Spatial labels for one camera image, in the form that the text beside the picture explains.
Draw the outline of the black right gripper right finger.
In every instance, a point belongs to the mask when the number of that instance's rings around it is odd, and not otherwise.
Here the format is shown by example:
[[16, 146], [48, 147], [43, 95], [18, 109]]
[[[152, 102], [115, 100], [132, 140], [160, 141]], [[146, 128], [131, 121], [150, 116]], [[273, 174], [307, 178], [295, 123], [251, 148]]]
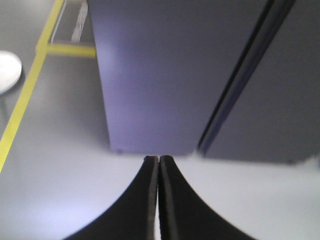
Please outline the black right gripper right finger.
[[252, 240], [211, 209], [193, 190], [174, 158], [159, 159], [158, 199], [163, 240]]

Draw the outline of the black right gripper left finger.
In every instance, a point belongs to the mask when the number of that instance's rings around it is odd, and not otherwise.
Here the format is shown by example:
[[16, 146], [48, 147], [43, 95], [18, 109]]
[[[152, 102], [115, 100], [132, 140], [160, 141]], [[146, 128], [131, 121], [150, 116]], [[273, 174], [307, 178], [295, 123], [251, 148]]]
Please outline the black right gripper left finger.
[[122, 195], [100, 216], [67, 240], [153, 240], [159, 159], [146, 156]]

